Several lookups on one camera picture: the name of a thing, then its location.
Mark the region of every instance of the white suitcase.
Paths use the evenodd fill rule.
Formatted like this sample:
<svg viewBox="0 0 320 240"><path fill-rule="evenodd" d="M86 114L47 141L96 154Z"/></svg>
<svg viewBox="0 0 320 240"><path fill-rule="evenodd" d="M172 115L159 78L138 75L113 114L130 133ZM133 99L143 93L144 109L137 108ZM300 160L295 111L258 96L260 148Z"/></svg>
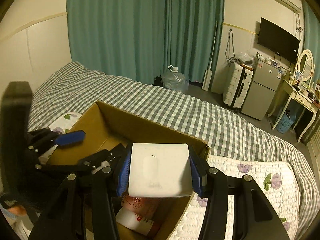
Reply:
<svg viewBox="0 0 320 240"><path fill-rule="evenodd" d="M247 95L253 71L231 63L223 92L223 102L232 108L241 108Z"/></svg>

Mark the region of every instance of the gray refrigerator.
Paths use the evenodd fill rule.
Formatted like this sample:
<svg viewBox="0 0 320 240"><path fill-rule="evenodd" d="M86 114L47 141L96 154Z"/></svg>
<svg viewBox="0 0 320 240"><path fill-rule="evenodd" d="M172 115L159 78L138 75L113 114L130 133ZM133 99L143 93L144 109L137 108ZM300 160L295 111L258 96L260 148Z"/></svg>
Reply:
<svg viewBox="0 0 320 240"><path fill-rule="evenodd" d="M280 77L277 67L258 60L241 113L262 120L276 93Z"/></svg>

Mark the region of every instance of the black tv screen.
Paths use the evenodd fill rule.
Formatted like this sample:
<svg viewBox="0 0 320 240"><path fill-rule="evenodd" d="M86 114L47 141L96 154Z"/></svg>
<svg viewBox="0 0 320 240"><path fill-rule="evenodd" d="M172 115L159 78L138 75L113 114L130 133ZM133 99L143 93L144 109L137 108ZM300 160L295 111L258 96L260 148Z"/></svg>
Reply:
<svg viewBox="0 0 320 240"><path fill-rule="evenodd" d="M258 44L272 50L276 54L296 63L299 50L299 39L278 25L261 18Z"/></svg>

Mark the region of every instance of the floor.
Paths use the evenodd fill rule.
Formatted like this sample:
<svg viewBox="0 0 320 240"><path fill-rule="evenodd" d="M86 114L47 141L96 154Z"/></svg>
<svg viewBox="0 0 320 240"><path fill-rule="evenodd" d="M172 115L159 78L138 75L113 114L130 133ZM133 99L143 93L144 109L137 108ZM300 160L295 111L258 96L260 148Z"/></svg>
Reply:
<svg viewBox="0 0 320 240"><path fill-rule="evenodd" d="M187 94L190 96L193 96L195 98L199 98L202 101L209 102L214 105L218 105L223 107L223 101L222 101L222 95L212 93L210 91L204 91L201 89L199 86L195 85L189 85ZM297 138L296 138L296 133L294 130L289 130L285 134L279 133L276 129L272 130L271 128L271 122L273 120L270 120L267 116L265 116L261 121L258 121L256 119L253 119L251 117L248 117L244 114L239 113L239 116L243 117L246 119L249 123L252 123L254 126L260 128L261 130L264 130L272 135L275 135L288 143L291 143L293 146L295 146L306 158L308 161L312 171L314 172L312 161L311 161L311 156L308 150L308 147L304 145L303 143L298 143Z"/></svg>

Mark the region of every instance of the laundry basket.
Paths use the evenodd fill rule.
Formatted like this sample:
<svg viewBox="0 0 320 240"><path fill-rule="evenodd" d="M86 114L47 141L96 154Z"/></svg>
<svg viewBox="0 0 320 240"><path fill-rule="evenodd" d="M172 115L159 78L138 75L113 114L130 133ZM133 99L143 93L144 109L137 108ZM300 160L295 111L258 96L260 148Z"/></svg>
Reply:
<svg viewBox="0 0 320 240"><path fill-rule="evenodd" d="M282 110L283 110L283 108L280 109L278 117L280 116ZM289 119L287 117L286 113L284 113L283 116L281 117L281 120L277 124L276 129L280 133L286 133L289 130L289 128L291 127L291 125L293 125L295 120L296 120L295 115L290 116L290 119Z"/></svg>

